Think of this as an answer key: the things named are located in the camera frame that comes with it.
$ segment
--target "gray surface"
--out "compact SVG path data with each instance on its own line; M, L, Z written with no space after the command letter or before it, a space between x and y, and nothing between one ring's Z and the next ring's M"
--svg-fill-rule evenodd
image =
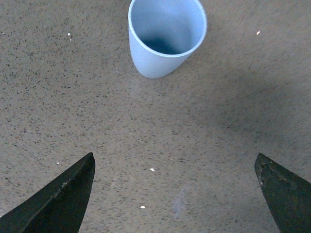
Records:
M0 2L0 215L92 151L82 233L278 232L254 162L311 181L311 6L202 3L202 46L149 80L129 0Z

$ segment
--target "light blue cup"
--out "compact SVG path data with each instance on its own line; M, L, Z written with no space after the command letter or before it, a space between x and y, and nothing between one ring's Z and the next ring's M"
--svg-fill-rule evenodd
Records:
M179 67L207 32L207 16L198 0L132 0L128 22L134 65L152 79Z

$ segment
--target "concrete floor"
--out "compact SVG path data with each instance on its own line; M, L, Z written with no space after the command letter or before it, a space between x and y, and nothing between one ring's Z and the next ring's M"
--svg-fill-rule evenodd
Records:
M205 41L156 80L129 4L0 2L0 215L92 151L81 233L277 233L254 162L311 181L310 1L202 0Z

